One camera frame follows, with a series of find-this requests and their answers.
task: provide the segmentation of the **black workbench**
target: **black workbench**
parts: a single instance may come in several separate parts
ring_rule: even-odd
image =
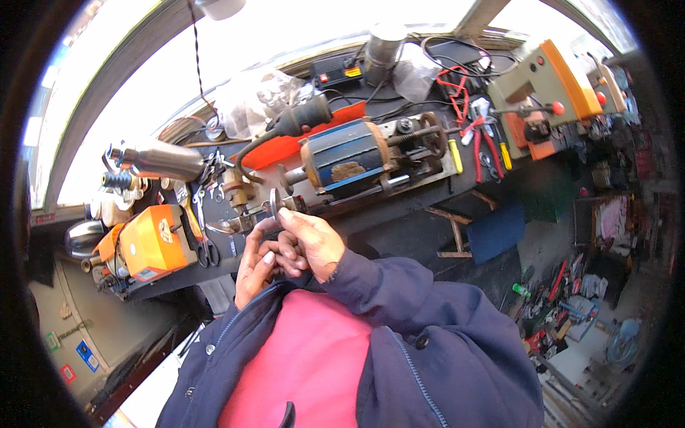
[[[456,60],[469,61],[473,59],[473,52],[464,47],[459,47],[458,45],[453,46],[453,54],[449,55]],[[511,64],[510,60],[505,58],[494,57],[493,62],[496,67],[503,70]],[[367,98],[373,92],[372,87],[363,83],[363,81],[353,84],[348,88],[338,88],[345,95],[357,96]],[[387,99],[397,97],[397,93],[393,89],[392,85],[383,87],[375,96],[377,99]],[[329,93],[329,99],[336,97],[336,95]],[[441,100],[440,90],[437,85],[434,84],[428,100]],[[407,103],[405,99],[399,99],[396,101],[388,102],[371,102],[366,106],[367,116],[377,116],[386,112],[389,112],[395,108],[402,106]],[[344,99],[339,99],[330,104],[331,110],[337,110],[338,108],[344,107],[347,102]],[[388,118],[388,121],[394,120],[402,116],[411,116],[413,114],[420,114],[421,112],[435,112],[442,121],[444,128],[454,127],[454,120],[456,115],[453,108],[450,105],[445,105],[441,103],[435,104],[423,104],[416,105],[412,108],[405,110],[401,115]],[[499,129],[499,135],[504,136],[502,129]],[[333,218],[328,218],[329,223],[332,227],[338,231],[342,236],[348,236],[355,232],[374,227],[381,223],[393,220],[405,216],[406,214],[422,210],[431,205],[440,203],[446,199],[452,198],[463,192],[466,192],[474,187],[477,183],[475,182],[475,163],[473,157],[473,144],[469,146],[462,146],[459,141],[458,134],[452,134],[449,136],[457,140],[457,147],[459,148],[462,164],[464,166],[464,172],[461,175],[452,175],[448,178],[435,181],[420,188],[409,190],[401,194],[389,197],[387,199],[381,199],[375,203],[365,205],[360,209],[354,211],[346,212],[344,214],[335,216]],[[497,134],[493,138],[495,140],[495,145],[498,145]],[[223,153],[226,158],[237,153],[245,144],[230,144],[227,146],[220,146],[221,153]],[[204,154],[208,155],[213,152],[215,147],[204,147],[201,149]],[[481,151],[487,152],[487,144],[485,141],[481,143]],[[523,158],[522,160],[512,160],[514,164],[514,169],[521,168],[523,165],[530,162],[529,158]],[[502,169],[506,175],[507,171],[502,166]],[[483,182],[494,180],[488,171],[482,169],[482,180]],[[195,183],[190,184],[192,192],[197,191],[198,185]],[[166,201],[168,203],[176,203],[175,195],[172,192],[162,192]],[[218,221],[220,219],[233,218],[238,215],[230,205],[224,201],[222,203],[217,203],[209,197],[209,194],[205,195],[204,199],[204,214],[205,222]],[[196,243],[192,234],[189,233],[190,228],[185,227],[186,235],[188,236],[188,241],[190,245],[194,248]],[[232,257],[231,254],[231,238],[228,235],[216,233],[213,231],[207,231],[208,238],[211,239],[215,245],[219,248],[221,252],[221,263],[217,267],[204,268],[199,264],[192,264],[187,268],[184,268],[176,273],[173,273],[167,277],[161,278],[153,284],[145,285],[132,290],[127,296],[127,300],[139,300],[146,299],[149,297],[158,296],[160,294],[178,290],[180,288],[193,286],[199,284],[203,281],[211,280],[217,277],[221,277],[230,273],[235,273],[238,270],[238,265],[240,262],[240,255],[245,248],[245,237],[243,235],[234,235],[234,243],[236,250],[238,252],[238,257]]]

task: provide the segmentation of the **scissors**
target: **scissors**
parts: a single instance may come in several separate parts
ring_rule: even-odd
[[[197,204],[197,217],[200,223],[200,231],[202,232],[202,241],[195,250],[197,262],[200,263],[200,266],[207,268],[209,266],[218,266],[221,261],[221,255],[219,254],[216,245],[214,245],[212,240],[207,238],[207,234],[205,234],[205,214],[202,210],[202,199],[204,197],[205,191],[200,188],[200,190],[192,196],[192,202]]]

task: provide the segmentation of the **red cloth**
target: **red cloth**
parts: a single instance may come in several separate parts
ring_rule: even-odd
[[[328,294],[293,290],[273,332],[242,372],[219,428],[274,428],[286,403],[295,427],[356,427],[371,326]]]

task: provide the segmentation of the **jacket button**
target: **jacket button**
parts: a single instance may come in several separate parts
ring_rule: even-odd
[[[419,336],[419,338],[416,339],[416,349],[421,350],[425,348],[428,345],[428,342],[430,342],[428,336],[425,334]]]

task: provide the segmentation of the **pliers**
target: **pliers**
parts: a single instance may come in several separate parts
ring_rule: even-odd
[[[499,164],[499,154],[493,139],[490,135],[483,129],[483,124],[485,123],[485,118],[479,115],[466,129],[462,132],[462,135],[473,129],[473,163],[475,165],[475,182],[480,183],[482,181],[482,172],[480,168],[480,136],[485,135],[485,141],[488,143],[490,152],[493,155],[493,163],[495,164],[495,169],[497,170],[497,175],[500,179],[504,178],[504,173],[502,172],[502,167]]]

